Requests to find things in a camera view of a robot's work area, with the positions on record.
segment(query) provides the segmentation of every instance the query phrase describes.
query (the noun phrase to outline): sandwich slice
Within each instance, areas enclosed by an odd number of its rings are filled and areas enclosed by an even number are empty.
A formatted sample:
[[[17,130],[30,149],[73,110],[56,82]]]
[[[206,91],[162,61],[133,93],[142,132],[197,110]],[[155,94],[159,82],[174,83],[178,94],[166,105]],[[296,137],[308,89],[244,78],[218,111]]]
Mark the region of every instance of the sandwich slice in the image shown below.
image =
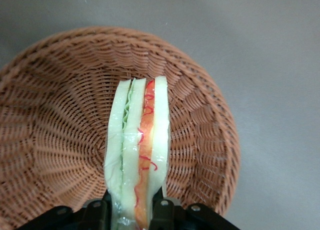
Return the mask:
[[[111,108],[104,176],[112,198],[112,230],[147,230],[152,198],[168,171],[167,79],[121,81]]]

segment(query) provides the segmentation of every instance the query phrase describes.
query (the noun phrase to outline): plastic wrap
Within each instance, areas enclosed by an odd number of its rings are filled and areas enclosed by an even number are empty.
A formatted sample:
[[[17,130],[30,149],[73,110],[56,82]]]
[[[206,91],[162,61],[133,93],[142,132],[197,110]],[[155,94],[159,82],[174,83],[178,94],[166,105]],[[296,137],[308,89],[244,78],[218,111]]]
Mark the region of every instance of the plastic wrap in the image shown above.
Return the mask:
[[[168,171],[167,99],[163,76],[147,87],[146,79],[121,81],[116,90],[104,160],[105,182],[112,198],[112,230],[149,226],[153,195],[164,185]]]

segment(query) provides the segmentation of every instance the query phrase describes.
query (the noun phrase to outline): fake sandwich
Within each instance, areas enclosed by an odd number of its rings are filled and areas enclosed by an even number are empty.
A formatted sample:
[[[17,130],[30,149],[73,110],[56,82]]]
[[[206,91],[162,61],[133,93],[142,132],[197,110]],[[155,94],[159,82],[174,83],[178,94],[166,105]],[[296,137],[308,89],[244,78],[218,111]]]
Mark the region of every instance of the fake sandwich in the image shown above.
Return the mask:
[[[112,197],[112,230],[148,229],[152,198],[168,171],[167,79],[121,81],[106,138],[104,176]]]

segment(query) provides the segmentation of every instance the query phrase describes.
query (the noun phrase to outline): tomato slice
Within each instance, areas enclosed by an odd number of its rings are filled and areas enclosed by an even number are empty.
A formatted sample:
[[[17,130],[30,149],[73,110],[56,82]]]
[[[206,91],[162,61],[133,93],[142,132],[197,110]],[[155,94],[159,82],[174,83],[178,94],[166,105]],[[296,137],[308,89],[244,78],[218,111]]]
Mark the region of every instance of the tomato slice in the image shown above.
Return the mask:
[[[153,125],[155,110],[155,80],[150,81],[144,93],[143,115],[140,128],[141,139],[138,143],[139,161],[138,172],[139,182],[134,188],[136,203],[134,207],[135,220],[140,229],[148,229],[147,219],[147,191],[149,171],[156,171],[158,167],[151,161],[153,145]]]

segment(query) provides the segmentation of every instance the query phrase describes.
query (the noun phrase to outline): woven basket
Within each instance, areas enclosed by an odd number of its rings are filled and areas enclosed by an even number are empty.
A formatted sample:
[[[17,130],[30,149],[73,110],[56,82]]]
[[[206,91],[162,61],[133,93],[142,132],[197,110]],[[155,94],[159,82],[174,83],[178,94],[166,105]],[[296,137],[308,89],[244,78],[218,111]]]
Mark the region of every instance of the woven basket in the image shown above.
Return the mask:
[[[183,206],[201,202],[223,215],[236,188],[240,149],[214,81],[154,35],[89,27],[39,41],[0,71],[0,229],[102,197],[118,82],[158,75],[169,88],[167,193]]]

